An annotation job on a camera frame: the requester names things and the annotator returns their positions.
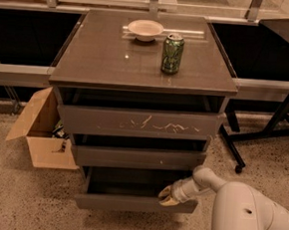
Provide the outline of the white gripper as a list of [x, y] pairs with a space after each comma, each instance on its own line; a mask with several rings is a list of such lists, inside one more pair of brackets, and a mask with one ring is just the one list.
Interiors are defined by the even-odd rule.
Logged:
[[193, 179], [178, 180], [159, 193], [159, 204], [166, 207], [175, 206], [190, 200], [193, 195], [195, 195]]

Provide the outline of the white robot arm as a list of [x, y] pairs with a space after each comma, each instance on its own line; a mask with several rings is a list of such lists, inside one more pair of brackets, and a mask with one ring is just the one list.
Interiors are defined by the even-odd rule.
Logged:
[[251, 186], [223, 180], [204, 166], [164, 188], [159, 203], [174, 206], [210, 190], [215, 192], [211, 230], [289, 230], [287, 209]]

